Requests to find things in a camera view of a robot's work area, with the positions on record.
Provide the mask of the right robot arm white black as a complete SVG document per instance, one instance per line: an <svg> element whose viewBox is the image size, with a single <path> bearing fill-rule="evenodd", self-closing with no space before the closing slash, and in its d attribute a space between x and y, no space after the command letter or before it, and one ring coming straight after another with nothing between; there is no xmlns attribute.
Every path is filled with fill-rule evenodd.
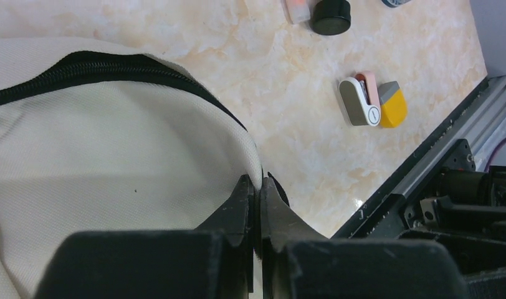
<svg viewBox="0 0 506 299"><path fill-rule="evenodd" d="M506 166L478 171L468 141L458 140L404 215L399 238L443 245L471 298L506 298Z"/></svg>

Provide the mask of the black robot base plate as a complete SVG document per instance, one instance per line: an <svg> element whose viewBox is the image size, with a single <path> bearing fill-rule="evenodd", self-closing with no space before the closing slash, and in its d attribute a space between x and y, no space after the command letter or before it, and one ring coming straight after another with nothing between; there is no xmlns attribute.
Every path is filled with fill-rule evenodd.
<svg viewBox="0 0 506 299"><path fill-rule="evenodd" d="M394 237L396 234L411 228L414 222L421 220L422 217L412 208L415 198L429 184L431 178L444 167L446 161L451 162L451 169L475 170L477 168L473 161L469 162L466 158L468 154L472 153L469 149L468 141L466 139L458 139L447 150L429 175L416 186L412 194L405 197L401 194L392 193L393 189L421 158L428 153L439 138L444 136L446 130L459 118L459 115L470 106L474 99L487 89L490 79L483 79L466 96L429 137L413 151L378 190L339 228L334 234L334 238Z"/></svg>

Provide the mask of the beige canvas backpack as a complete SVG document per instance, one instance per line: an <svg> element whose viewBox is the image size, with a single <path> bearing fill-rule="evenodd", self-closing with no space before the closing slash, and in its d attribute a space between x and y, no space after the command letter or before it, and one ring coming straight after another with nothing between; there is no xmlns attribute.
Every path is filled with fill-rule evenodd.
<svg viewBox="0 0 506 299"><path fill-rule="evenodd" d="M0 39L0 298L80 230L191 229L262 166L180 66L76 37Z"/></svg>

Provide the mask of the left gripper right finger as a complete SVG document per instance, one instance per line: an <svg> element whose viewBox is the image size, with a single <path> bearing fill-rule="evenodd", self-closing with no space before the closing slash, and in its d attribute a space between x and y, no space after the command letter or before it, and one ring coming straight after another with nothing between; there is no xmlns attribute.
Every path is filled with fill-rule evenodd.
<svg viewBox="0 0 506 299"><path fill-rule="evenodd" d="M260 190L264 298L467 298L449 252L436 242L329 239L282 200L275 181Z"/></svg>

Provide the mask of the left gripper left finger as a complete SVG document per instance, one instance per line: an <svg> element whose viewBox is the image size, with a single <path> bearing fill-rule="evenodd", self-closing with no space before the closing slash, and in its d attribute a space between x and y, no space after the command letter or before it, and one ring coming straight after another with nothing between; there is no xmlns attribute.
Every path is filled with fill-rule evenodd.
<svg viewBox="0 0 506 299"><path fill-rule="evenodd" d="M36 298L247 298L254 289L249 177L191 230L85 231L55 251Z"/></svg>

